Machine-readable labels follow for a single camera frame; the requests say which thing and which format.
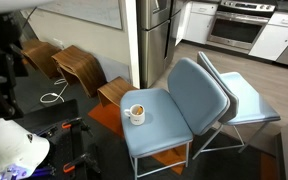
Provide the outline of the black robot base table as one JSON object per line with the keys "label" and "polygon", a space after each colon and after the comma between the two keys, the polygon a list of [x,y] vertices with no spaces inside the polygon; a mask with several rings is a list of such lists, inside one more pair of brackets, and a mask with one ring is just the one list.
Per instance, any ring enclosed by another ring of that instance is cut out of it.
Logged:
{"label": "black robot base table", "polygon": [[45,107],[26,114],[15,122],[26,130],[46,138],[50,142],[50,151],[45,160],[26,180],[100,180],[101,172],[94,172],[85,163],[79,164],[68,173],[63,166],[84,153],[90,153],[96,159],[96,149],[91,151],[83,147],[80,126],[63,129],[61,125],[79,116],[76,100]]}

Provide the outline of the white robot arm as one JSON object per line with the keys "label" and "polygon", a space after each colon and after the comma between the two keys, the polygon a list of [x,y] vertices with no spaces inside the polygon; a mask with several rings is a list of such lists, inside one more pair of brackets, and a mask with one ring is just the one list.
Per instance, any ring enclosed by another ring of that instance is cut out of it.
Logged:
{"label": "white robot arm", "polygon": [[30,177],[47,156],[50,143],[15,122],[23,116],[14,87],[25,76],[19,42],[22,27],[15,13],[52,0],[0,0],[0,180]]}

